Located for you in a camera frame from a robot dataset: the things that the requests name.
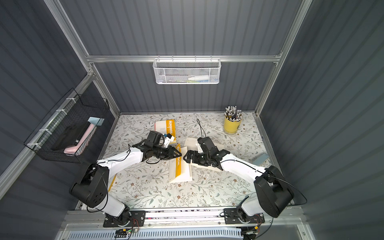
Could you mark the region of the white orange notebook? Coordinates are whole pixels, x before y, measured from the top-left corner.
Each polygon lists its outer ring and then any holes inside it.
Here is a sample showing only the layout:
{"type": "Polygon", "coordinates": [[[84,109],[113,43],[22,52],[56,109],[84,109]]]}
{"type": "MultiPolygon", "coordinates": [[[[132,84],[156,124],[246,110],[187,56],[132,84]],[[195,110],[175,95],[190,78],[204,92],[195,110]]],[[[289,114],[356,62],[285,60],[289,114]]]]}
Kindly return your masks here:
{"type": "Polygon", "coordinates": [[[176,149],[182,154],[181,157],[169,160],[169,183],[190,182],[192,177],[192,166],[185,162],[183,157],[188,151],[187,147],[177,145],[176,149]]]}
{"type": "Polygon", "coordinates": [[[163,120],[163,121],[157,121],[155,122],[155,131],[159,132],[161,134],[170,134],[174,138],[171,141],[171,144],[176,144],[176,124],[175,120],[163,120]]]}

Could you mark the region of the cream lined notebook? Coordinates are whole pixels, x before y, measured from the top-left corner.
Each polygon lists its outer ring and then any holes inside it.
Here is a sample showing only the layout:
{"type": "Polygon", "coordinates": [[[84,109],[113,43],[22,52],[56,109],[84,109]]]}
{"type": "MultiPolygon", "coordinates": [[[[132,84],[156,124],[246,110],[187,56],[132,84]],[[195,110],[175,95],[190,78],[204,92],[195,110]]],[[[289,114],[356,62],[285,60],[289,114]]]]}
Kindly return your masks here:
{"type": "MultiPolygon", "coordinates": [[[[188,151],[197,151],[198,153],[203,152],[202,148],[200,147],[200,145],[198,143],[198,139],[196,139],[196,138],[186,138],[184,146],[187,147],[188,151]]],[[[222,169],[220,169],[218,167],[212,167],[212,166],[205,167],[205,166],[201,166],[201,165],[198,165],[196,163],[193,163],[192,161],[189,164],[194,166],[194,167],[201,168],[201,169],[207,169],[207,170],[212,170],[212,171],[216,171],[216,172],[222,171],[222,169]]]]}

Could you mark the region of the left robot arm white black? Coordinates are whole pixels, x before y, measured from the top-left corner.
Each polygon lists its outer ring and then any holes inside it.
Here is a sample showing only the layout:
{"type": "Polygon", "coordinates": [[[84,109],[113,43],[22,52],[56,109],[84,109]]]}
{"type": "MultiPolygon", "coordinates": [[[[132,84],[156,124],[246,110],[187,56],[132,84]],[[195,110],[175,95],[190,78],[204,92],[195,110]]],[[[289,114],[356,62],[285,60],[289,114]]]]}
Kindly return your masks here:
{"type": "Polygon", "coordinates": [[[98,160],[93,164],[82,164],[69,193],[94,209],[93,213],[103,212],[107,221],[114,226],[139,226],[130,208],[109,193],[109,179],[118,172],[155,157],[160,161],[180,158],[180,150],[170,146],[173,137],[150,131],[147,138],[112,157],[98,160]]]}

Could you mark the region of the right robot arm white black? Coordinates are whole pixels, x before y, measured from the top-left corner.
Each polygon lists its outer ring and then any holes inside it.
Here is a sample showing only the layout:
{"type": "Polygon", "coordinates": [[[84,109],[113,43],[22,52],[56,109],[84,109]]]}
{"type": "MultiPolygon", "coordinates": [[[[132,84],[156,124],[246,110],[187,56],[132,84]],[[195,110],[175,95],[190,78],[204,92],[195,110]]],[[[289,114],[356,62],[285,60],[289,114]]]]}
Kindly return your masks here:
{"type": "Polygon", "coordinates": [[[293,200],[294,191],[278,168],[264,168],[243,161],[227,150],[219,150],[209,137],[198,138],[198,145],[202,150],[188,150],[183,157],[186,163],[217,168],[254,185],[256,195],[246,197],[237,206],[239,221],[247,223],[258,214],[277,218],[293,200]]]}

